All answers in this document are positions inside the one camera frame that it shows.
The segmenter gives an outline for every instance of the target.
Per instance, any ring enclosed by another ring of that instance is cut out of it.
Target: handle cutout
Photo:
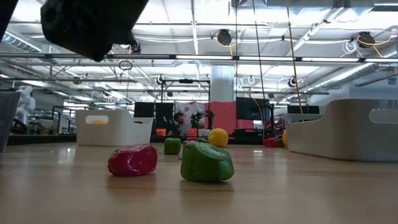
[[[108,116],[105,115],[89,115],[86,117],[87,124],[99,124],[104,125],[109,122]]]
[[[369,119],[373,123],[398,124],[398,109],[374,108],[369,113]]]

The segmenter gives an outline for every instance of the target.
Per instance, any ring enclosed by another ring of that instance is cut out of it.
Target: white robot
[[[15,116],[18,120],[22,121],[24,124],[27,123],[29,112],[35,110],[36,101],[34,98],[30,97],[33,88],[31,86],[20,86],[16,92],[21,93],[19,98],[18,108]]]

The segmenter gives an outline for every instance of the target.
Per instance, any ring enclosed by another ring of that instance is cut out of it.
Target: small green object
[[[234,175],[228,151],[212,144],[189,142],[182,149],[181,176],[196,182],[218,182]]]
[[[276,146],[278,146],[278,147],[285,147],[285,144],[284,144],[282,138],[276,140]]]
[[[164,154],[177,155],[181,151],[181,140],[174,138],[167,138],[164,141]]]
[[[209,141],[205,138],[198,138],[198,142],[209,143]]]

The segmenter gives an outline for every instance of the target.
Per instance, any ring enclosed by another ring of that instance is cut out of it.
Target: red blob
[[[108,159],[108,170],[120,177],[146,175],[156,170],[156,165],[154,146],[126,146],[114,151]]]
[[[273,138],[263,140],[262,144],[265,147],[277,147],[276,140]]]
[[[188,142],[198,142],[198,141],[196,141],[196,140],[184,141],[182,144],[183,144],[183,145],[186,145]]]

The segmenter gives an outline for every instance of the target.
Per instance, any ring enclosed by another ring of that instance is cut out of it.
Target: fluorescent light
[[[69,102],[63,102],[64,106],[84,106],[87,107],[88,105],[85,104],[75,104],[75,103],[69,103]]]
[[[359,58],[303,58],[303,62],[357,62]]]
[[[240,56],[240,60],[259,60],[259,57],[251,57],[251,56]],[[292,61],[291,57],[260,57],[261,60],[265,61]]]
[[[232,60],[232,56],[177,55],[176,58],[185,60]]]
[[[120,99],[120,100],[123,100],[123,99],[125,99],[125,96],[123,95],[123,94],[121,94],[121,93],[118,93],[118,92],[116,92],[116,91],[106,91],[105,93],[107,93],[107,94],[109,94],[109,95],[111,95],[111,96],[113,96],[113,97],[115,97],[115,98],[117,98],[117,99]]]
[[[47,86],[45,83],[38,82],[38,81],[22,81],[22,82],[26,83],[26,84],[35,85],[35,86]]]
[[[115,105],[115,103],[94,103],[96,105]]]
[[[44,35],[32,35],[32,36],[30,36],[30,38],[33,38],[33,39],[44,38]]]
[[[74,96],[74,98],[76,98],[78,100],[83,100],[83,101],[91,101],[91,100],[93,100],[90,97],[85,97],[85,96]]]
[[[398,6],[398,3],[374,3],[374,6]]]
[[[58,94],[58,95],[61,95],[61,96],[69,96],[68,94],[62,93],[62,92],[60,92],[60,91],[54,91],[54,93],[56,93],[56,94]]]
[[[384,62],[384,63],[395,63],[398,62],[397,58],[369,58],[365,62]]]

